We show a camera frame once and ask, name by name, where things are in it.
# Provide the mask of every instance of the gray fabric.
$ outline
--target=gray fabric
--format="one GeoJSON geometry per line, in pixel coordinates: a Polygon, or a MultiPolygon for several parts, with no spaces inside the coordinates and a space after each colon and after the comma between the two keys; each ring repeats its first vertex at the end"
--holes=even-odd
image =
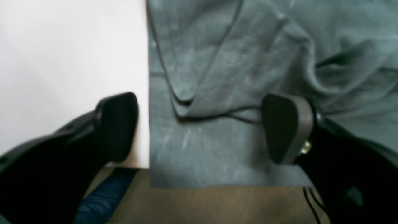
{"type": "Polygon", "coordinates": [[[152,186],[309,185],[299,167],[267,156],[259,106],[270,91],[314,97],[329,118],[398,151],[395,3],[149,0],[148,8],[152,186]]]}

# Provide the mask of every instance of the white surface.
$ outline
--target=white surface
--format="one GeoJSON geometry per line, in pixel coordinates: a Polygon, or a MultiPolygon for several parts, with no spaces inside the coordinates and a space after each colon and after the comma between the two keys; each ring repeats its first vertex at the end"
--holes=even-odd
{"type": "Polygon", "coordinates": [[[144,0],[0,0],[0,155],[134,92],[123,166],[149,167],[147,41],[144,0]]]}

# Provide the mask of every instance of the black cord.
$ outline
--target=black cord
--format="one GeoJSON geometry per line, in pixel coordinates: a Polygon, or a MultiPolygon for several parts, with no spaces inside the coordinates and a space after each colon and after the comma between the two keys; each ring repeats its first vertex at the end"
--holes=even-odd
{"type": "Polygon", "coordinates": [[[302,190],[304,191],[305,200],[307,201],[308,206],[310,207],[312,213],[314,214],[314,217],[316,219],[316,223],[317,224],[321,224],[321,221],[319,220],[318,214],[316,213],[314,207],[312,206],[310,200],[308,199],[308,195],[307,195],[307,191],[306,191],[305,187],[303,187],[302,190]]]}
{"type": "Polygon", "coordinates": [[[312,197],[312,199],[315,201],[315,203],[323,210],[323,212],[326,213],[326,215],[329,215],[329,214],[326,212],[325,206],[323,206],[323,205],[318,201],[318,199],[316,199],[315,194],[314,194],[312,188],[309,187],[308,190],[310,191],[311,197],[312,197]]]}

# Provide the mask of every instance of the wooden floor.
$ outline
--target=wooden floor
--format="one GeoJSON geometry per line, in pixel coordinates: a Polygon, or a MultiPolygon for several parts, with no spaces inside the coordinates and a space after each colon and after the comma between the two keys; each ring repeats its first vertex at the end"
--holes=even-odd
{"type": "MultiPolygon", "coordinates": [[[[104,168],[90,190],[105,179],[104,168]]],[[[328,217],[311,201],[322,224],[328,217]]],[[[316,223],[301,187],[149,187],[149,172],[140,171],[109,223],[134,224],[286,224],[316,223]]]]}

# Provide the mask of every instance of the wrinkled fabric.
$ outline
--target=wrinkled fabric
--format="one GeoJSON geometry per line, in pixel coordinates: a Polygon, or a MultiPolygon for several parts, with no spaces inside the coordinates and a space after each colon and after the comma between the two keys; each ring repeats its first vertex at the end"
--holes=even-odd
{"type": "Polygon", "coordinates": [[[139,169],[115,168],[80,204],[74,224],[105,224],[111,219],[139,169]]]}
{"type": "Polygon", "coordinates": [[[393,1],[149,0],[148,12],[152,185],[310,185],[267,155],[269,92],[317,99],[398,151],[393,1]]]}

